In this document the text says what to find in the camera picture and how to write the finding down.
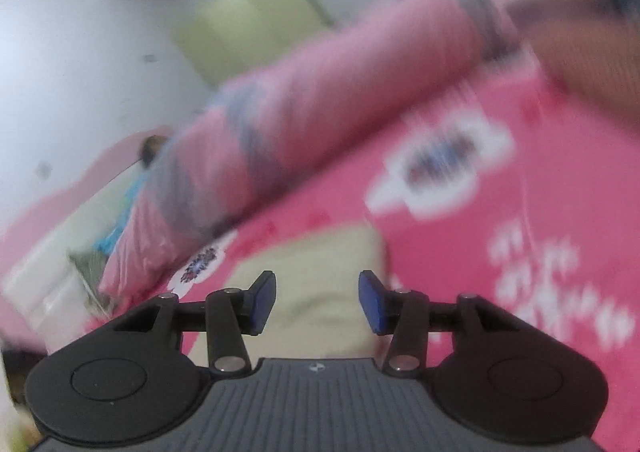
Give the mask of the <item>beige garment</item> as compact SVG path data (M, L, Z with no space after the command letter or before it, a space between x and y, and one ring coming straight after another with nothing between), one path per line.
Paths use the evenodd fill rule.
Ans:
M264 271L277 278L265 329L245 339L250 358L374 357L378 337L358 300L363 270L386 279L384 239L366 223L315 231L240 262L229 287L247 289Z

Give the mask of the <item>white pillow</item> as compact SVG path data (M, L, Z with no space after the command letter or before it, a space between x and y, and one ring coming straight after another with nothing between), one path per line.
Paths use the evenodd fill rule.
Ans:
M138 163L119 172L55 224L4 275L2 294L36 333L46 323L54 295L72 280L68 255L91 248L111 232L124 209L126 193L140 173Z

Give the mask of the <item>pink floral bed sheet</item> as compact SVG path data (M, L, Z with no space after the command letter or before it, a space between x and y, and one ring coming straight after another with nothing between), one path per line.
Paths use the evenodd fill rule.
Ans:
M39 449L638 449L639 129L539 71L482 74L398 112L152 289L115 299L118 309L95 329L163 294L200 302L238 288L227 282L243 260L360 223L384 239L386 288L434 302L483 297L598 365L608 404L593 435L523 446L473 432L421 383L384 374L390 337L375 335L372 358L250 359L250 375L213 383L190 416L157 437L74 446L41 432Z

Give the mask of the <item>pink grey rolled duvet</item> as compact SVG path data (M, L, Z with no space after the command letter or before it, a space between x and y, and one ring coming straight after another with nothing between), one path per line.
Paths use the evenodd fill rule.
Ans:
M152 289L247 212L508 40L495 0L381 0L352 25L225 83L152 164L100 283Z

